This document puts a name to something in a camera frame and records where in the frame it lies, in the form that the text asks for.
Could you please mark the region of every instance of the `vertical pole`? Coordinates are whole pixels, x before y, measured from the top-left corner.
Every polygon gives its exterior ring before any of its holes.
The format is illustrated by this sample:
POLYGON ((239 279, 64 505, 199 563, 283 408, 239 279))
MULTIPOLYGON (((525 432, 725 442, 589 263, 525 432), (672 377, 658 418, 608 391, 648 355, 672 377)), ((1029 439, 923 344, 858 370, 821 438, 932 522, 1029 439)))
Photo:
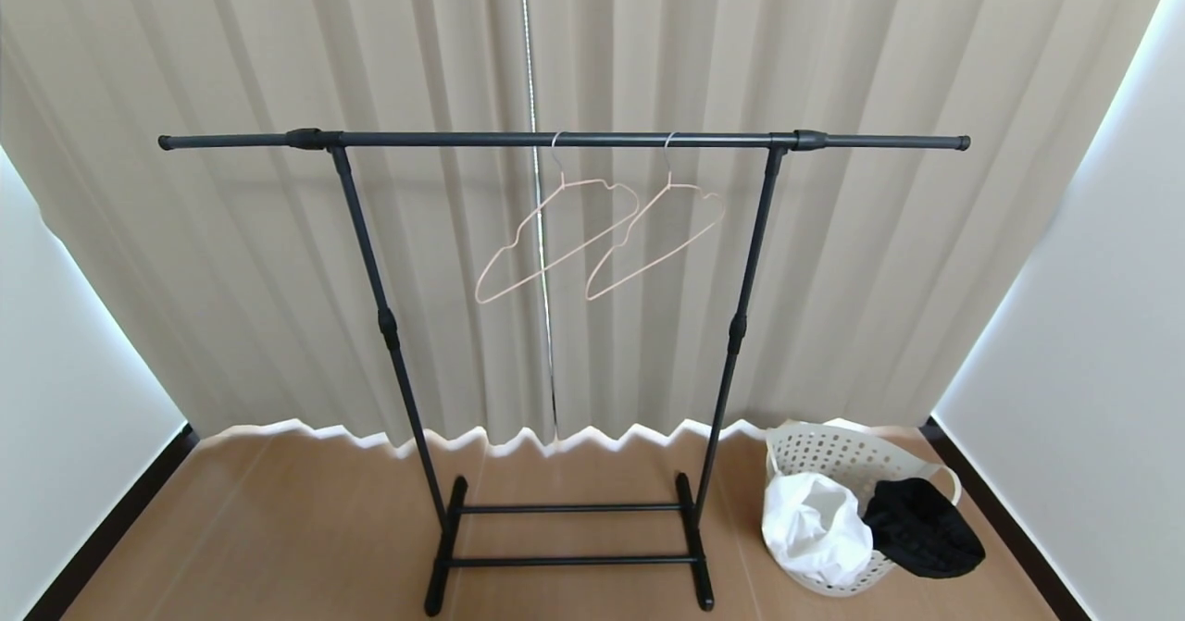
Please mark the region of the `vertical pole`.
POLYGON ((769 207, 774 201, 774 183, 782 167, 784 147, 770 147, 766 159, 766 179, 761 184, 761 200, 757 203, 757 218, 752 222, 752 238, 749 242, 749 258, 744 264, 744 279, 741 280, 741 299, 737 301, 737 313, 729 325, 729 352, 724 358, 724 372, 720 374, 720 390, 716 396, 716 415, 712 416, 712 431, 707 436, 707 453, 704 454, 704 472, 699 476, 699 491, 696 493, 694 526, 707 502, 707 481, 712 476, 712 463, 716 461, 716 444, 720 440, 720 425, 724 422, 724 409, 729 403, 729 388, 732 385, 732 372, 736 371, 737 354, 741 353, 741 339, 744 339, 748 327, 749 296, 752 294, 752 281, 757 275, 757 258, 761 256, 761 242, 766 237, 766 223, 769 220, 769 207))
POLYGON ((436 518, 440 520, 441 530, 448 531, 448 514, 444 512, 444 500, 441 498, 440 482, 436 481, 436 472, 433 469, 433 460, 428 454, 428 441, 424 440, 424 425, 419 422, 419 410, 416 408, 416 398, 411 393, 411 380, 408 379, 408 367, 403 363, 403 351, 399 348, 398 327, 395 324, 395 313, 386 305, 386 295, 383 293, 383 280, 378 275, 378 263, 374 262, 374 250, 370 243, 370 233, 366 231, 366 219, 363 217, 363 207, 358 200, 358 188, 354 187, 354 178, 350 169, 350 158, 346 156, 345 147, 329 147, 333 155, 333 166, 338 169, 338 178, 341 179, 341 191, 346 196, 346 204, 350 207, 350 220, 354 224, 354 233, 358 237, 358 247, 363 252, 363 263, 366 264, 366 275, 370 279, 371 292, 374 293, 374 306, 378 307, 378 328, 383 333, 386 350, 391 354, 391 365, 395 366, 395 378, 399 382, 399 393, 403 395, 403 408, 408 411, 408 422, 411 424, 411 435, 416 438, 416 449, 419 452, 419 462, 424 466, 424 476, 428 478, 428 489, 433 494, 433 505, 436 506, 436 518))

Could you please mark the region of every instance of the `white wall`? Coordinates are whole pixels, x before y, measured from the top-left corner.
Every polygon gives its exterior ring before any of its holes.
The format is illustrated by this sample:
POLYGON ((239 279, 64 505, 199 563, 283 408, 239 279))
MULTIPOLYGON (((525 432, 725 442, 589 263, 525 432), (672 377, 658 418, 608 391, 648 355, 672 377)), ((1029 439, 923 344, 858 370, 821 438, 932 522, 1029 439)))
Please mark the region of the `white wall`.
POLYGON ((0 152, 0 619, 185 424, 0 152))
POLYGON ((1185 0, 936 417, 1093 616, 1181 617, 1185 0))

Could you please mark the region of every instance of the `black garment rack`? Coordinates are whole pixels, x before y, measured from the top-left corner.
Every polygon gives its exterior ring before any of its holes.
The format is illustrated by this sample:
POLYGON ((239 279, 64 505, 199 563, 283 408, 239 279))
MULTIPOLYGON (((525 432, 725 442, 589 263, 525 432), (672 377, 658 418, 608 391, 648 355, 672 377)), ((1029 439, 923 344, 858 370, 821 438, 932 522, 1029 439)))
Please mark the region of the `black garment rack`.
POLYGON ((328 152, 333 156, 333 166, 338 171, 341 190, 350 209, 354 233, 361 250, 363 263, 370 279, 374 303, 378 307, 378 329, 386 342, 395 366, 395 376, 403 395, 403 406, 408 411, 419 461, 428 479, 436 518, 441 525, 440 546, 433 562, 431 578, 428 583, 428 597, 424 612, 435 616, 444 601, 444 585, 448 572, 453 568, 500 568, 510 565, 630 565, 656 563, 686 563, 691 565, 692 582, 699 608, 712 609, 711 580, 707 576, 707 557, 699 538, 699 518, 707 501, 707 482, 712 474, 712 462, 716 459, 716 444, 719 442, 720 427, 724 422, 724 406, 728 404, 729 385, 736 369, 737 354, 741 352, 741 339, 744 339, 749 296, 752 293, 754 276, 757 271, 757 258, 761 255, 761 242, 766 233, 766 222, 769 219, 769 207, 774 197, 774 183, 787 152, 811 152, 828 147, 846 148, 901 148, 901 149, 957 149, 971 147, 969 136, 898 136, 898 135, 828 135, 815 130, 795 130, 794 133, 678 133, 672 137, 667 133, 563 133, 556 139, 555 133, 347 133, 326 132, 305 128, 289 133, 267 133, 267 135, 204 135, 169 137, 160 136, 161 149, 190 149, 207 147, 293 147, 296 149, 328 152), (374 262, 370 233, 363 217, 358 199, 358 190, 346 156, 347 147, 723 147, 737 149, 766 149, 766 174, 761 186, 761 198, 757 200, 757 218, 752 224, 752 238, 749 242, 749 256, 745 261, 744 279, 741 283, 741 297, 737 301, 736 315, 729 325, 728 352, 724 358, 724 372, 720 376, 720 388, 716 397, 716 412, 712 416, 712 428, 707 438, 707 452, 704 454, 704 468, 699 478, 699 488, 694 499, 687 475, 677 473, 674 479, 677 502, 643 504, 542 504, 542 505, 466 505, 465 494, 468 484, 465 476, 457 475, 453 482, 453 494, 448 506, 441 497, 440 482, 433 469, 428 442, 424 440, 424 427, 419 421, 419 410, 411 392, 408 369, 399 350, 399 337, 395 314, 386 303, 383 281, 374 262), (539 557, 457 557, 453 555, 457 529, 463 514, 514 514, 514 513, 551 513, 551 512, 678 512, 683 520, 683 530, 687 540, 687 553, 674 555, 627 555, 627 556, 539 556, 539 557))

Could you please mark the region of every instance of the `beige curtain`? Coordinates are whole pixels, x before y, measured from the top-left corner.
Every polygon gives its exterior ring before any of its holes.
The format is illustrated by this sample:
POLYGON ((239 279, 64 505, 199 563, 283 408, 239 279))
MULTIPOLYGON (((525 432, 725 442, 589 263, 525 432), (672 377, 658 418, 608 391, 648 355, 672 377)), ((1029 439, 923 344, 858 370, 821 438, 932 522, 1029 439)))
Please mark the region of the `beige curtain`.
MULTIPOLYGON (((540 128, 973 136, 965 154, 787 158, 729 404, 730 421, 770 425, 925 418, 1052 215, 1158 0, 527 1, 540 128)), ((584 282, 609 238, 555 270, 562 434, 711 418, 764 155, 671 154, 677 179, 725 196, 726 218, 591 303, 584 282)), ((654 151, 561 158, 569 178, 613 179, 643 203, 665 177, 654 151)), ((692 197, 640 224, 609 274, 699 230, 712 212, 692 197)), ((549 255, 630 204, 563 196, 549 255)))
MULTIPOLYGON (((529 130, 521 1, 0 4, 0 141, 194 427, 297 417, 408 438, 329 156, 165 154, 155 137, 529 130)), ((472 299, 533 206, 530 153, 351 154, 427 425, 549 436, 539 287, 472 299)), ((492 279, 532 271, 536 243, 492 279)))

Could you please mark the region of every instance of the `horizontal rail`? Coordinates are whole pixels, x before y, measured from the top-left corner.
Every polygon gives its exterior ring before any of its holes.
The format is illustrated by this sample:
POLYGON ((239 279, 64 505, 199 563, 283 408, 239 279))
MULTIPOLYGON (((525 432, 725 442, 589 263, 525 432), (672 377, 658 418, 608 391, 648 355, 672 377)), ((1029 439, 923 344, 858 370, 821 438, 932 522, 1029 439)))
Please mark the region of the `horizontal rail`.
POLYGON ((534 565, 652 565, 655 563, 696 563, 691 555, 653 556, 523 556, 502 558, 448 558, 446 568, 521 568, 534 565))
POLYGON ((161 135, 161 149, 206 147, 294 147, 320 151, 331 147, 719 147, 783 148, 809 152, 828 147, 956 149, 971 147, 971 137, 924 135, 828 135, 816 130, 793 133, 347 133, 305 128, 262 135, 161 135))
POLYGON ((526 514, 551 512, 656 512, 679 511, 678 502, 604 502, 551 505, 465 505, 461 514, 526 514))

